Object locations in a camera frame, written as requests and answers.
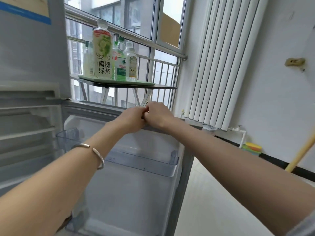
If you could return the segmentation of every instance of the bottle cap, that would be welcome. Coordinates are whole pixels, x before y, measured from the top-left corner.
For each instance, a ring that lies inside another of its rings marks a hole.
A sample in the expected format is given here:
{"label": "bottle cap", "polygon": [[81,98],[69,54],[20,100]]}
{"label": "bottle cap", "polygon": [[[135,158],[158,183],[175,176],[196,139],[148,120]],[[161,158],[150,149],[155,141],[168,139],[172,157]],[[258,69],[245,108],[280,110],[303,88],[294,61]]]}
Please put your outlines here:
{"label": "bottle cap", "polygon": [[97,20],[97,26],[99,27],[103,27],[103,28],[106,28],[108,27],[108,23],[107,21],[103,20],[103,19],[98,19]]}

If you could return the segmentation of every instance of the sleeve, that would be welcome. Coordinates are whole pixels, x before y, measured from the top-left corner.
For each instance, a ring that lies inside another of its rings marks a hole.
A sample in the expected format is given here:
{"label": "sleeve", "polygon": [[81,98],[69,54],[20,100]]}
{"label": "sleeve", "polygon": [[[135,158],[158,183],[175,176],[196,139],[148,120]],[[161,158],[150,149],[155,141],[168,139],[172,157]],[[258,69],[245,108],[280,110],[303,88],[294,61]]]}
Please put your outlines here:
{"label": "sleeve", "polygon": [[286,236],[314,236],[315,235],[315,211],[290,230]]}

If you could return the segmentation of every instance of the hand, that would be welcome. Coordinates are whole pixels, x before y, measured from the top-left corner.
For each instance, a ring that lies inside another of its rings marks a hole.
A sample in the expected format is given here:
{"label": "hand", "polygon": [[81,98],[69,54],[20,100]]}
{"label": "hand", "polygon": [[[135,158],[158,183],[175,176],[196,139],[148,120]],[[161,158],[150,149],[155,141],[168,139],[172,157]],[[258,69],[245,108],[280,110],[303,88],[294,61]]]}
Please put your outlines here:
{"label": "hand", "polygon": [[144,113],[144,119],[155,128],[166,130],[167,124],[176,120],[171,111],[163,103],[149,102],[146,107],[148,108],[148,112]]}
{"label": "hand", "polygon": [[146,124],[142,119],[143,113],[146,111],[148,111],[147,107],[127,108],[114,120],[114,122],[123,126],[126,134],[137,132]]}

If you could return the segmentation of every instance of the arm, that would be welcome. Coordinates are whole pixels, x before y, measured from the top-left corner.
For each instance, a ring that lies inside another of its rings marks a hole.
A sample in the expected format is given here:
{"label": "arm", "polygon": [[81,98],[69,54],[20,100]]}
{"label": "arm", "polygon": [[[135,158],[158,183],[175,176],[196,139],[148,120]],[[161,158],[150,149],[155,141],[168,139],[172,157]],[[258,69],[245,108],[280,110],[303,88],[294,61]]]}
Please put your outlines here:
{"label": "arm", "polygon": [[190,148],[203,166],[272,233],[284,235],[315,209],[315,188],[252,154],[176,119],[150,102],[145,120]]}
{"label": "arm", "polygon": [[74,148],[2,196],[0,235],[54,235],[100,165],[92,149],[105,157],[124,134],[144,126],[144,111],[125,110],[85,142],[90,148]]}

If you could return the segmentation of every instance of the transparent plastic door bin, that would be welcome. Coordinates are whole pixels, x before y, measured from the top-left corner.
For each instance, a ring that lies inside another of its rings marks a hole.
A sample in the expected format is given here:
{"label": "transparent plastic door bin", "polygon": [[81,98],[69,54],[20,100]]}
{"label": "transparent plastic door bin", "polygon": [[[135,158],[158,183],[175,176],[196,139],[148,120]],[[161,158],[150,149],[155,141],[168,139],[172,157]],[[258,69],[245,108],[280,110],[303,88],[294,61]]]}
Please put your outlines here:
{"label": "transparent plastic door bin", "polygon": [[[80,137],[80,132],[77,128],[62,131],[58,133],[56,137],[59,148],[65,152],[70,151],[73,145],[84,142],[84,139]],[[173,177],[178,164],[178,159],[178,152],[175,150],[171,152],[169,162],[161,162],[143,156],[130,154],[114,147],[104,160],[166,177]]]}

